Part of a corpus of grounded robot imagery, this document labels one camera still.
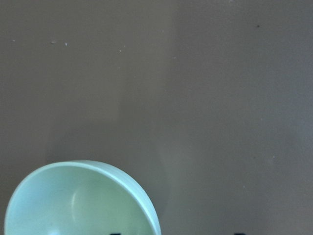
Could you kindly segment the light green bowl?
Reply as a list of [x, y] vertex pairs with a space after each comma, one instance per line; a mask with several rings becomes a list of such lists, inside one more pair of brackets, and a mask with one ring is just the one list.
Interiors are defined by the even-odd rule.
[[153, 203], [129, 174], [78, 160], [40, 167], [14, 190], [6, 235], [159, 235]]

